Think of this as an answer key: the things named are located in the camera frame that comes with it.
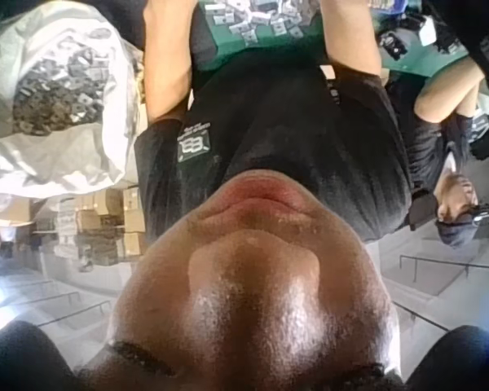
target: neck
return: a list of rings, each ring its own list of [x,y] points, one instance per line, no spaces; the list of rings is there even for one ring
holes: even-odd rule
[[[447,184],[447,180],[454,174],[456,174],[456,172],[450,167],[444,168],[443,172],[440,174],[437,186],[434,188],[434,196],[437,198],[439,204],[441,203],[442,194]]]

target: black t-shirt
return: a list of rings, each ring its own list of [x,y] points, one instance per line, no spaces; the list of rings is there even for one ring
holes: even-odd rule
[[[251,169],[297,180],[364,241],[393,232],[411,202],[408,163],[378,77],[337,69],[330,93],[310,61],[239,55],[196,93],[180,121],[136,145],[149,239]]]
[[[387,90],[406,147],[413,188],[433,192],[449,154],[454,156],[459,171],[467,162],[473,119],[453,113],[435,124],[418,117],[415,101],[425,81],[425,77],[397,74]]]

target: skin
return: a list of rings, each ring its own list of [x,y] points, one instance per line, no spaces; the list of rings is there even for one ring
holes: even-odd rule
[[[424,87],[415,102],[416,115],[433,124],[439,124],[453,112],[472,118],[484,77],[473,59],[459,59],[434,75]]]
[[[478,205],[473,183],[460,174],[444,174],[434,194],[438,200],[437,217],[440,222],[455,222],[459,216]]]
[[[195,3],[150,0],[145,10],[151,123],[184,118]],[[321,5],[330,61],[380,74],[367,2]],[[224,184],[150,247],[117,302],[109,338],[144,349],[173,375],[105,349],[83,372],[92,389],[275,390],[394,367],[399,328],[350,226],[297,182],[261,170]]]

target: black cap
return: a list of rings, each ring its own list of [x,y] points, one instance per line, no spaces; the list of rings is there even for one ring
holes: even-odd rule
[[[438,234],[444,244],[460,248],[473,240],[480,221],[489,217],[489,205],[479,205],[460,215],[453,223],[436,222]]]

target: t-shirt logo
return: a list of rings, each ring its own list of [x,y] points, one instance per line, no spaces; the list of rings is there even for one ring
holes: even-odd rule
[[[209,129],[211,124],[197,124],[185,128],[178,137],[178,162],[190,160],[210,151]]]

